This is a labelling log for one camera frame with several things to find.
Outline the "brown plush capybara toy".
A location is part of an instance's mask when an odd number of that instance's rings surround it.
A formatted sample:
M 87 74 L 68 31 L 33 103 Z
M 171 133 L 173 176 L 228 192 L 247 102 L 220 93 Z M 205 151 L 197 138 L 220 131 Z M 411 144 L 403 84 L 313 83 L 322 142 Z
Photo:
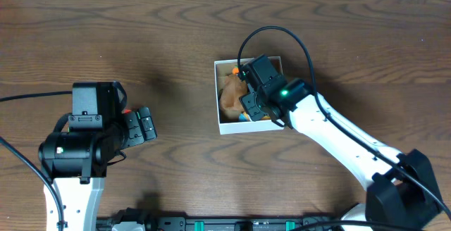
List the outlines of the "brown plush capybara toy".
M 238 120 L 245 110 L 240 97 L 248 93 L 247 84 L 238 77 L 239 69 L 235 66 L 224 76 L 219 77 L 219 110 L 226 120 Z

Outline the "white cardboard box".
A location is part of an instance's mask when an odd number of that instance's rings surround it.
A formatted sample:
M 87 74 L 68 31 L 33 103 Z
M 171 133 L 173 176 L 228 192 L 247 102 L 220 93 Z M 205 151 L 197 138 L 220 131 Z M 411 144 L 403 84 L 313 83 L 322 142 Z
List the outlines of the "white cardboard box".
M 226 113 L 220 109 L 220 97 L 223 88 L 226 85 L 226 78 L 232 73 L 237 65 L 237 59 L 222 60 L 214 62 L 214 79 L 216 90 L 216 114 L 218 118 L 219 133 L 221 135 L 239 134 L 247 132 L 264 132 L 272 130 L 282 130 L 270 120 L 259 120 L 252 122 L 250 120 L 241 121 L 240 113 Z

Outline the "yellow grey toy truck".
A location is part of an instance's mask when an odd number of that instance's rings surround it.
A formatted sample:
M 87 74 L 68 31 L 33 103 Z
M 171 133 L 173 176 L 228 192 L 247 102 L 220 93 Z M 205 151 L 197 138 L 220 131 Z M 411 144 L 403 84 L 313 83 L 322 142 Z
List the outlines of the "yellow grey toy truck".
M 265 115 L 263 118 L 261 118 L 261 120 L 270 120 L 270 119 L 271 118 L 268 115 Z M 249 122 L 251 121 L 251 118 L 247 113 L 243 112 L 239 115 L 238 120 L 240 122 Z

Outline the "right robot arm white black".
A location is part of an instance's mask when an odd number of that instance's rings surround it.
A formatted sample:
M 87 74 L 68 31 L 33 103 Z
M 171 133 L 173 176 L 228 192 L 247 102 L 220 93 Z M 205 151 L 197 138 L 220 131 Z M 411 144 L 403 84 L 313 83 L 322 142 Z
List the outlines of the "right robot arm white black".
M 440 213 L 449 214 L 429 159 L 414 149 L 407 154 L 388 146 L 339 114 L 315 84 L 288 82 L 279 73 L 240 73 L 249 94 L 240 101 L 252 120 L 267 114 L 322 146 L 366 191 L 366 201 L 338 220 L 307 229 L 422 230 Z

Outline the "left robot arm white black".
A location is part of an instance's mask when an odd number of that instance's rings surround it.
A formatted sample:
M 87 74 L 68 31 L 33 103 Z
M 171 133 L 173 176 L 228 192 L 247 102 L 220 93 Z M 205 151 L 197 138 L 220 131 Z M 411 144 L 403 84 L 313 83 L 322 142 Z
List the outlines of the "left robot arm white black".
M 147 107 L 83 108 L 68 115 L 69 130 L 57 126 L 39 147 L 48 230 L 94 230 L 106 171 L 125 160 L 125 149 L 156 139 Z

